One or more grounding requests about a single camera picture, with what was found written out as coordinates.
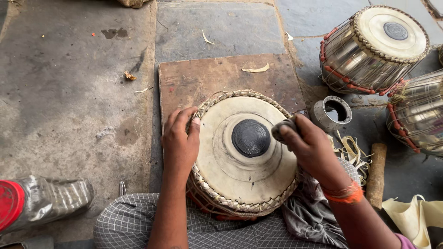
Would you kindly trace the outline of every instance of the red bottle cap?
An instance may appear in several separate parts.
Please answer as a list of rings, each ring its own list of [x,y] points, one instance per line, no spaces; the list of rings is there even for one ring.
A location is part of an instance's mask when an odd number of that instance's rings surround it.
[[[20,216],[25,203],[25,192],[16,182],[0,180],[0,232]]]

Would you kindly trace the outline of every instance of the stone floor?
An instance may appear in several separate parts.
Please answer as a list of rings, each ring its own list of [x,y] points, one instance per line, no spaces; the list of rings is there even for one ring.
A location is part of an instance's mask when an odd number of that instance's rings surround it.
[[[157,68],[176,60],[288,53],[308,106],[340,96],[354,115],[340,133],[357,137],[367,152],[372,143],[388,145],[383,199],[408,202],[422,194],[443,200],[442,160],[415,154],[390,135],[377,106],[386,97],[343,96],[318,78],[324,34],[370,4],[402,9],[424,26],[432,44],[443,43],[443,20],[421,0],[158,0],[137,10],[110,0],[18,1],[0,0],[0,178],[89,177],[96,198],[84,215],[5,236],[0,245],[50,234],[56,248],[92,248],[92,225],[117,197],[119,180],[128,193],[159,191]],[[203,41],[201,30],[215,45]],[[439,68],[434,50],[409,76]],[[138,79],[126,81],[125,70]],[[154,88],[134,92],[149,85]],[[107,125],[113,134],[97,139]],[[432,238],[442,232],[429,230]]]

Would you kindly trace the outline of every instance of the checkered cloth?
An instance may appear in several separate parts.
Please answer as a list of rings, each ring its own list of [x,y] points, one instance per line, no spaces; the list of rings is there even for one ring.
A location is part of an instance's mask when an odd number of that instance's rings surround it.
[[[358,173],[339,159],[359,182]],[[129,194],[103,210],[94,227],[97,249],[144,249],[151,235],[159,194]],[[298,239],[286,229],[279,209],[254,222],[217,221],[187,198],[188,243],[191,249],[336,249],[332,245]]]

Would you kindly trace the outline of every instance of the orange thread bracelet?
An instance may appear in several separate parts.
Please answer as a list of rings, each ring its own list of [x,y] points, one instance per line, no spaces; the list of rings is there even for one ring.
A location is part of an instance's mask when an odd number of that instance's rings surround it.
[[[323,194],[326,199],[333,202],[341,202],[346,204],[356,204],[363,198],[363,190],[361,186],[354,180],[351,184],[343,189],[328,190],[322,187]]]

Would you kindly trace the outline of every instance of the tabla drum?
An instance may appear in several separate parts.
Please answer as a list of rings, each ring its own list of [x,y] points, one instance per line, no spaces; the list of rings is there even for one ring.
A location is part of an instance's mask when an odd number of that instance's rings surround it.
[[[443,69],[402,82],[389,93],[386,124],[415,152],[443,156]]]
[[[290,115],[251,90],[203,102],[200,149],[187,195],[202,211],[227,217],[264,216],[281,206],[298,185],[297,158],[270,134]]]
[[[323,39],[322,80],[338,93],[383,96],[430,51],[420,23],[384,5],[365,7]]]
[[[443,45],[441,45],[439,48],[439,61],[443,66]]]

